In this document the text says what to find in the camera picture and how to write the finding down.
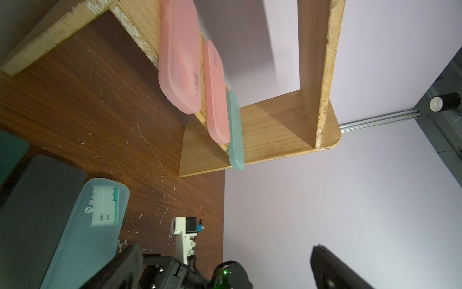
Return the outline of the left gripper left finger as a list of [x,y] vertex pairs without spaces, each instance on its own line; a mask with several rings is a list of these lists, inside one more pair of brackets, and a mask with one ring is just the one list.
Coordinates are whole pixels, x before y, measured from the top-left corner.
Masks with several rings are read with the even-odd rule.
[[81,289],[139,289],[143,254],[139,245],[129,245]]

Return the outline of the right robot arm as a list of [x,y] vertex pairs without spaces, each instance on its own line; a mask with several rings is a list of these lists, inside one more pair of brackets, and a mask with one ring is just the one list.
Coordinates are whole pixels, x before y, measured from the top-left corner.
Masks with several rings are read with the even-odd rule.
[[185,264],[172,256],[147,254],[138,287],[140,289],[252,289],[242,265],[227,261],[218,265],[210,279],[205,278],[192,256]]

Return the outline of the black pencil case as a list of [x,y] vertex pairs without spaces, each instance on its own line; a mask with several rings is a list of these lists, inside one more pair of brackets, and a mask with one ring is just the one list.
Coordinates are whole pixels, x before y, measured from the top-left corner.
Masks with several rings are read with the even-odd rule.
[[1,207],[1,288],[42,285],[87,173],[34,156]]

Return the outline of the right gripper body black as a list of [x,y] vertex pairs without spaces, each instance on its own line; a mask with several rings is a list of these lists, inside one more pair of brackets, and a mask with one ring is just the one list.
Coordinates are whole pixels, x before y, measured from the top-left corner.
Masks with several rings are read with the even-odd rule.
[[172,256],[160,254],[143,255],[144,270],[140,289],[207,289],[209,279],[193,267],[192,262],[184,264]]

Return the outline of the light teal large pencil case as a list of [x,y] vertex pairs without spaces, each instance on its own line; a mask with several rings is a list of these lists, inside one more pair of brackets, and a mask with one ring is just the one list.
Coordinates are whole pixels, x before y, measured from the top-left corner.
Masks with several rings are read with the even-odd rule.
[[41,287],[78,289],[116,255],[128,205],[127,186],[104,178],[86,182]]

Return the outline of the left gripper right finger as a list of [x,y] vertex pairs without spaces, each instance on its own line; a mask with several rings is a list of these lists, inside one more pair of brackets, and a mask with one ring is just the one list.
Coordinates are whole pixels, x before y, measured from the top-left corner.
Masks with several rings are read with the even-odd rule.
[[373,289],[325,246],[313,247],[310,265],[318,289]]

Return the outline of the dark green pencil case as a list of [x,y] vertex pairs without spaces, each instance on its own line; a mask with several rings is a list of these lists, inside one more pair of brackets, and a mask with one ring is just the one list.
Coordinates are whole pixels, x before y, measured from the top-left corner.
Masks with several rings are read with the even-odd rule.
[[30,145],[25,140],[1,130],[1,185],[7,180],[29,148]]

